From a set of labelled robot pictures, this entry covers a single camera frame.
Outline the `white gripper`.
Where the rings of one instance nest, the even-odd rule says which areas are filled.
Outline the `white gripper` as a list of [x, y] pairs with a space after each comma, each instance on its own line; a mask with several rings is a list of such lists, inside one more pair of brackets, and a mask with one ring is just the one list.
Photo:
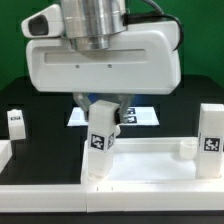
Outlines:
[[165, 95], [180, 83], [178, 40], [173, 21], [130, 25], [111, 37], [106, 50], [78, 52], [65, 38], [34, 39], [26, 47], [29, 75], [39, 91], [74, 93], [85, 120], [88, 93], [119, 94], [115, 123], [124, 124], [133, 94]]

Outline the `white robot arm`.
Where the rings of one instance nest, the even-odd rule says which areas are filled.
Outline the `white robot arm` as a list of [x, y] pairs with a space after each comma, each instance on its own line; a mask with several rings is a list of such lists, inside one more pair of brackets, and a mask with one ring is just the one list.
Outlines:
[[180, 83], [182, 24], [159, 7], [130, 14], [125, 0], [60, 0], [21, 28], [33, 86], [71, 92], [84, 111], [90, 93], [115, 94], [125, 123], [134, 95], [169, 94]]

